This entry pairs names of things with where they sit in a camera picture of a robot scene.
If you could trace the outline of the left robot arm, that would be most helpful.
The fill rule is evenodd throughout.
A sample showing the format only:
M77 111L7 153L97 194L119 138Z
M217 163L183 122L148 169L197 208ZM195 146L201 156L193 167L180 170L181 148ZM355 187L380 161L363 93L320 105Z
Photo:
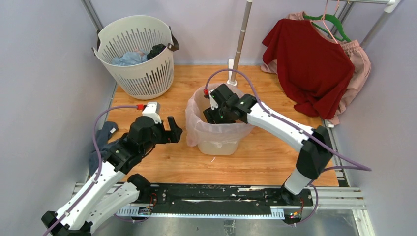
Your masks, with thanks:
M41 220L46 236L90 236L127 204L150 199L150 183L140 174L132 175L110 196L108 191L139 164L157 144L178 143L182 129L168 117L169 130L152 117L140 116L115 143L94 176L57 211L46 212Z

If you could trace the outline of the beige plastic trash bin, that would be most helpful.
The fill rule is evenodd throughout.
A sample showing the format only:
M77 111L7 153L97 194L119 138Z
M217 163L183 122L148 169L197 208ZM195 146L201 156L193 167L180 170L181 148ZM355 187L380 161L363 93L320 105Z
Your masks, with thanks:
M198 149L203 154L213 156L226 156L232 155L238 148L239 141L233 142L211 142L203 141L199 143Z

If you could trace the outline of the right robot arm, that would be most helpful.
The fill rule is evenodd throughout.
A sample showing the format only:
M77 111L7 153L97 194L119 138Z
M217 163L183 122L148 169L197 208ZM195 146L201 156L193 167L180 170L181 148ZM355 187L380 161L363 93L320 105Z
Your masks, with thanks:
M326 128L297 123L267 107L253 95L239 97L225 84L213 90L204 89L203 93L210 101L210 107L203 112L209 123L241 121L273 134L298 152L295 170L281 187L281 199L290 206L299 201L300 192L319 177L333 156Z

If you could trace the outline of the pink plastic trash bag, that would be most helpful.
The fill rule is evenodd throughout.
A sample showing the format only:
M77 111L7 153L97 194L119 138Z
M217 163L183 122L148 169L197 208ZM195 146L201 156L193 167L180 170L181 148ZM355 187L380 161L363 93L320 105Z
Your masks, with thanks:
M210 109L210 101L204 98L205 86L199 87L188 100L185 108L186 141L190 147L203 143L216 146L237 144L253 130L254 126L238 121L232 124L211 124L203 115Z

